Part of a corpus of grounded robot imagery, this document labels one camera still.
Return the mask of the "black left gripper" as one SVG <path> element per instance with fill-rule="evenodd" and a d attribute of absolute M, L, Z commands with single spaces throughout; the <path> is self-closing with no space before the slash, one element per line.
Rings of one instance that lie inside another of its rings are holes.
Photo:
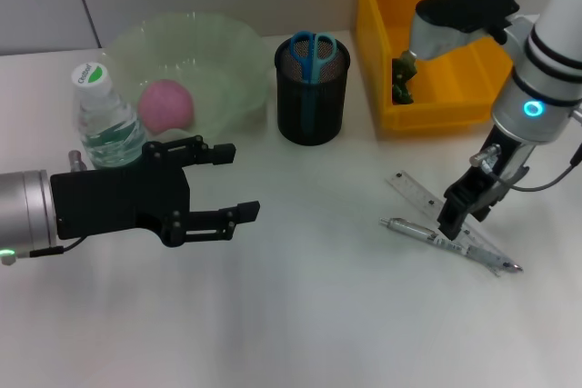
<path fill-rule="evenodd" d="M 230 241 L 240 224 L 253 223 L 258 201 L 190 212 L 183 167 L 231 164 L 233 144 L 208 145 L 201 135 L 148 142 L 133 163 L 50 177 L 56 231 L 62 240 L 145 229 L 167 247 Z"/>

